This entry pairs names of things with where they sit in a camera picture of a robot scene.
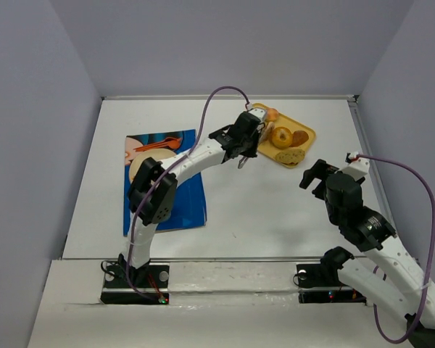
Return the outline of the metal tongs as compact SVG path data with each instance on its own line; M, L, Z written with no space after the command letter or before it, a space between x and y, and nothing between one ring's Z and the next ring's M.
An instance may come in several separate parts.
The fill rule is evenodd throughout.
M258 147L261 143L262 143L262 138L263 135L265 133L265 129L266 129L266 124L262 123L260 125L260 127L258 128L258 141L257 141L257 145L256 147ZM240 160L239 160L239 164L238 164L238 169L242 169L245 164L248 162L249 157L243 156Z

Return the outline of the oval golden bread roll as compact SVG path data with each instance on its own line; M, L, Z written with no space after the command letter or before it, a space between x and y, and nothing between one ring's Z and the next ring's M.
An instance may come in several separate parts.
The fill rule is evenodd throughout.
M260 136L260 143L267 141L270 136L271 133L273 132L273 129L275 127L275 123L273 121L270 121L268 123L265 124L264 129L262 130L261 136Z

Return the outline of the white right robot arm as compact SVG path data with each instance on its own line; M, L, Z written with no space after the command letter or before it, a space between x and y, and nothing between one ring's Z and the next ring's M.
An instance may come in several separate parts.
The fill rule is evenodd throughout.
M435 347L435 283L431 280L433 257L422 268L409 254L391 223L379 212L366 207L362 184L369 172L371 157L350 153L347 166L337 168L318 159L305 170L300 188L318 185L312 194L326 205L329 222L340 234L372 261L369 271L345 248L329 249L319 263L299 266L294 284L301 289L321 286L348 286L373 305L403 322L403 337L385 340L391 344L405 341L414 347Z

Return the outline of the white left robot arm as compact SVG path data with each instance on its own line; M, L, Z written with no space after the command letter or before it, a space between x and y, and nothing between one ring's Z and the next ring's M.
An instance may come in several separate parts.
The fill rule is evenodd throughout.
M237 157L256 157L264 121L261 109L244 111L235 123L212 132L188 151L159 161L148 157L141 163L128 190L132 212L128 244L118 257L131 288L146 277L152 239L157 225L171 215L177 188L209 167Z

